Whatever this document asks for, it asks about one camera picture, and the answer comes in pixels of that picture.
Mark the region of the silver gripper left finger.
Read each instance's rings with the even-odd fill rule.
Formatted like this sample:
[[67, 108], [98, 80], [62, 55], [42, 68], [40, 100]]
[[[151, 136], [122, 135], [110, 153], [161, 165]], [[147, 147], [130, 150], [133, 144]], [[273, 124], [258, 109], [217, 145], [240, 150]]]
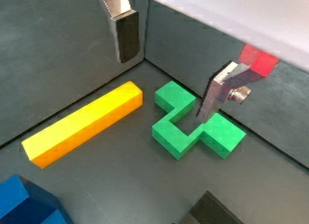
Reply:
[[141, 51], [139, 12], [130, 0], [100, 0], [115, 39], [118, 61], [126, 63]]

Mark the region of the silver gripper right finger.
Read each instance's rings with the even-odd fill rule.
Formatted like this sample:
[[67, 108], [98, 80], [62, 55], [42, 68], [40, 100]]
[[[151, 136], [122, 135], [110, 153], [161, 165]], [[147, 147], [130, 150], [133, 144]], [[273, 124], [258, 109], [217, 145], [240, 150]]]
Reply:
[[242, 81], [249, 73], [249, 66], [229, 61], [209, 79], [203, 102], [198, 109], [197, 117], [205, 123], [214, 113], [221, 109], [228, 100], [242, 103], [249, 97], [252, 90]]

